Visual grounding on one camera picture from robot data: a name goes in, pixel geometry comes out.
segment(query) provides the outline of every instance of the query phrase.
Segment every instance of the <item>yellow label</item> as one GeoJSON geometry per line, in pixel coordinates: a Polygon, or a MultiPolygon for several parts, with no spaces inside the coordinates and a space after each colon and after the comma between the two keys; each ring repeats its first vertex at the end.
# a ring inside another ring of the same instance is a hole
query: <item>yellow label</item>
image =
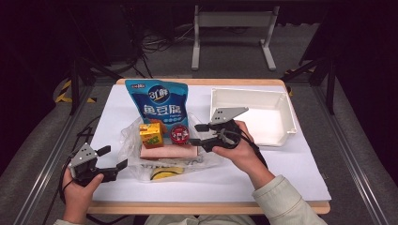
{"type": "Polygon", "coordinates": [[[152,144],[163,144],[161,136],[161,124],[142,124],[140,125],[140,137],[145,146],[152,144]]]}

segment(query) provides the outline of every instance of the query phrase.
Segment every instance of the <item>metal stand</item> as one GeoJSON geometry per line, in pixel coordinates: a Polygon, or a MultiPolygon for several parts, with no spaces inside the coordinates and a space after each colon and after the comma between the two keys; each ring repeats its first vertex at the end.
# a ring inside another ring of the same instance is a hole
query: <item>metal stand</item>
{"type": "Polygon", "coordinates": [[[278,18],[279,7],[273,11],[263,12],[199,12],[199,7],[195,6],[194,15],[194,44],[192,54],[192,70],[199,69],[200,39],[199,27],[266,27],[267,37],[260,39],[261,48],[266,57],[269,70],[275,70],[276,66],[269,50],[269,43],[272,32],[278,18]]]}
{"type": "Polygon", "coordinates": [[[70,110],[70,115],[73,115],[80,105],[79,78],[81,78],[84,85],[87,86],[94,85],[96,81],[93,72],[90,70],[91,68],[97,69],[103,74],[114,78],[116,81],[123,78],[108,68],[97,65],[88,59],[82,57],[75,59],[70,65],[70,79],[72,88],[72,108],[70,110]]]}
{"type": "Polygon", "coordinates": [[[333,110],[333,96],[334,96],[334,84],[335,84],[335,65],[333,63],[334,59],[322,57],[313,60],[312,62],[299,67],[298,69],[289,72],[289,74],[284,75],[281,80],[283,82],[288,82],[291,79],[297,77],[304,71],[308,69],[315,68],[314,73],[311,75],[309,79],[309,83],[311,86],[319,86],[322,81],[328,76],[328,85],[327,85],[327,93],[326,93],[326,105],[329,109],[330,114],[334,114],[333,110]]]}

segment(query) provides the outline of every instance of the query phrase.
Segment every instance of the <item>white paper sheet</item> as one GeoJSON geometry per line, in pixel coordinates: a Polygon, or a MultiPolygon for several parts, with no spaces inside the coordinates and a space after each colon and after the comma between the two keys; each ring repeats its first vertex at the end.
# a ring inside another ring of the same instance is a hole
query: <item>white paper sheet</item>
{"type": "MultiPolygon", "coordinates": [[[[211,88],[218,86],[190,85],[188,113],[203,123],[210,117],[211,88]]],[[[219,86],[224,88],[284,91],[281,86],[219,86]]],[[[111,145],[112,151],[99,157],[100,168],[114,167],[122,146],[121,130],[128,127],[139,113],[125,85],[114,85],[105,105],[91,146],[99,149],[111,145]]],[[[295,116],[298,132],[288,137],[281,147],[261,146],[269,169],[283,174],[306,201],[329,201],[328,188],[320,175],[314,157],[295,116]]],[[[253,186],[249,177],[228,159],[222,165],[143,183],[132,178],[128,169],[121,171],[114,182],[103,183],[94,194],[94,201],[106,202],[171,202],[171,203],[252,203],[253,186]]]]}

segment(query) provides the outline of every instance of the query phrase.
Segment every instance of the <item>white tray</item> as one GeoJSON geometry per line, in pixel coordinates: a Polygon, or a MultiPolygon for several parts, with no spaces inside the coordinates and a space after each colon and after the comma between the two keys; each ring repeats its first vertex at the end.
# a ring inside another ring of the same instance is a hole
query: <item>white tray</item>
{"type": "Polygon", "coordinates": [[[282,146],[296,124],[289,96],[285,92],[213,88],[210,116],[217,108],[248,107],[235,119],[244,121],[258,145],[282,146]]]}

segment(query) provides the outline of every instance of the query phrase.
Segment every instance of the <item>blue snack bag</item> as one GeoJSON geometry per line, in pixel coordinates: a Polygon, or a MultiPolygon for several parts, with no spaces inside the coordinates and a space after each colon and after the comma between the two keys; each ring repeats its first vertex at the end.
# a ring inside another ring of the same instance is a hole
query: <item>blue snack bag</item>
{"type": "Polygon", "coordinates": [[[161,123],[163,137],[173,143],[188,141],[188,85],[160,80],[126,80],[125,84],[145,124],[161,123]]]}

